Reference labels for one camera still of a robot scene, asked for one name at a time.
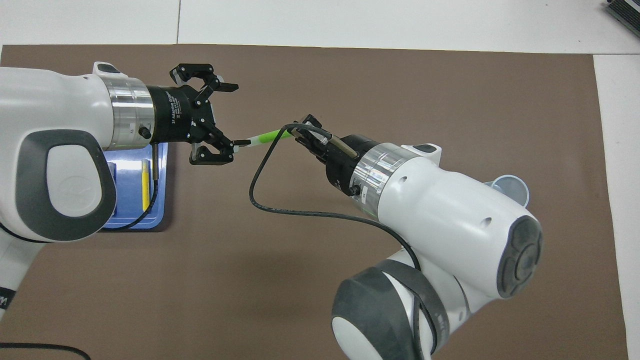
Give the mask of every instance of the white panel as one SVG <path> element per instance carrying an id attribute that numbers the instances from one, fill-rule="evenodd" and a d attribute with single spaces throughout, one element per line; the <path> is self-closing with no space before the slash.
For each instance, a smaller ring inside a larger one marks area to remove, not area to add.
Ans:
<path id="1" fill-rule="evenodd" d="M 604 0 L 182 0 L 179 43 L 640 53 Z"/>
<path id="2" fill-rule="evenodd" d="M 640 359 L 640 55 L 594 56 L 629 359 Z"/>
<path id="3" fill-rule="evenodd" d="M 174 44 L 179 0 L 0 0 L 7 44 Z"/>

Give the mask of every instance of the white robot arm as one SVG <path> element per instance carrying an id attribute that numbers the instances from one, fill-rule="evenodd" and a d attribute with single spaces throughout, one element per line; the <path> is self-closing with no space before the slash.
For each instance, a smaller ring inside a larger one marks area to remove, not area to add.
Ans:
<path id="1" fill-rule="evenodd" d="M 238 86 L 209 64 L 170 75 L 182 86 L 147 86 L 102 62 L 84 76 L 0 67 L 0 318 L 45 243 L 83 239 L 109 220 L 116 189 L 103 151 L 189 142 L 191 163 L 233 160 L 240 144 L 215 126 L 208 98 Z M 191 78 L 205 86 L 185 85 Z"/>
<path id="2" fill-rule="evenodd" d="M 522 180 L 483 184 L 439 168 L 436 145 L 337 139 L 320 127 L 309 115 L 283 129 L 325 164 L 334 187 L 408 243 L 337 291 L 333 332 L 351 360 L 429 358 L 482 306 L 529 283 L 543 239 Z"/>

